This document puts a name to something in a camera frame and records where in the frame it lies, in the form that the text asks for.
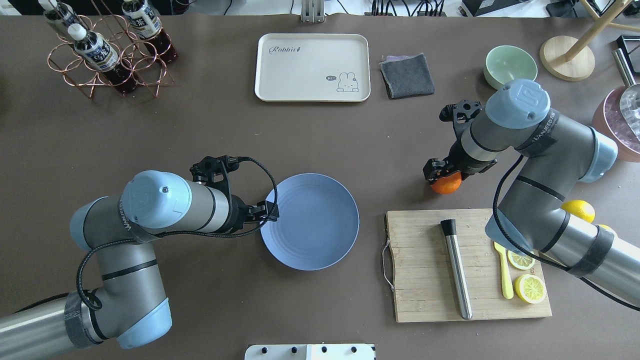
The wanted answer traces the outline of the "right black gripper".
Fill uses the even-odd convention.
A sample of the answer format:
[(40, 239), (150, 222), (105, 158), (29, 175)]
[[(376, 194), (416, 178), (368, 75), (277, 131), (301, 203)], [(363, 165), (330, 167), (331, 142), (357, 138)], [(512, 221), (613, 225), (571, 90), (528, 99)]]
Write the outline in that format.
[(480, 161), (471, 157), (462, 146), (462, 134), (471, 127), (474, 119), (483, 110), (479, 101), (460, 100), (456, 104), (448, 104), (439, 113), (439, 120), (451, 122), (455, 134), (455, 143), (451, 146), (448, 156), (440, 160), (429, 159), (423, 167), (423, 177), (434, 185), (437, 180), (460, 173), (462, 180), (477, 173), (485, 173), (498, 162), (496, 159)]

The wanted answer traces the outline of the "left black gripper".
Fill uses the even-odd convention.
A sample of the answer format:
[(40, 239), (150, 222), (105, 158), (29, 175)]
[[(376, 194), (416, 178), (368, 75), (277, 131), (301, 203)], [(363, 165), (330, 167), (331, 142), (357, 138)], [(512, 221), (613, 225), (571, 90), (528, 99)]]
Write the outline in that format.
[(251, 162), (265, 170), (265, 166), (249, 156), (206, 156), (190, 167), (192, 189), (190, 214), (195, 223), (190, 232), (202, 236), (244, 235), (245, 224), (264, 225), (279, 218), (278, 205), (260, 201), (247, 205), (231, 191), (229, 174), (243, 162)]

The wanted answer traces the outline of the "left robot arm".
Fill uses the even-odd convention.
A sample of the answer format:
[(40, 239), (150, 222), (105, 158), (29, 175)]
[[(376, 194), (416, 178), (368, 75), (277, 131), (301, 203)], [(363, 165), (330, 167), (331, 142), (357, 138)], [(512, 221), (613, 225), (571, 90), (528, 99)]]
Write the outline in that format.
[(204, 157), (192, 180), (157, 170), (138, 173), (119, 196), (105, 196), (71, 217), (71, 237), (87, 251), (75, 289), (1, 319), (3, 360), (50, 359), (114, 338), (123, 349), (157, 340), (172, 327), (153, 242), (173, 235), (232, 239), (279, 217), (277, 198), (247, 205), (229, 173), (247, 156)]

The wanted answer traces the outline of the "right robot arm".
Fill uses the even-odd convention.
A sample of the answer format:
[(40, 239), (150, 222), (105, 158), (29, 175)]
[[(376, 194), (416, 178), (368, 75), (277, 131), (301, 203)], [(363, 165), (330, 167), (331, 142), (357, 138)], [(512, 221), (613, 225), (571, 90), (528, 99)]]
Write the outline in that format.
[(484, 173), (514, 148), (523, 166), (503, 197), (494, 195), (486, 234), (638, 311), (638, 247), (562, 209), (577, 182), (594, 182), (613, 166), (617, 144), (550, 104), (537, 82), (510, 80), (467, 123), (453, 123), (455, 143), (447, 157), (425, 164), (425, 180)]

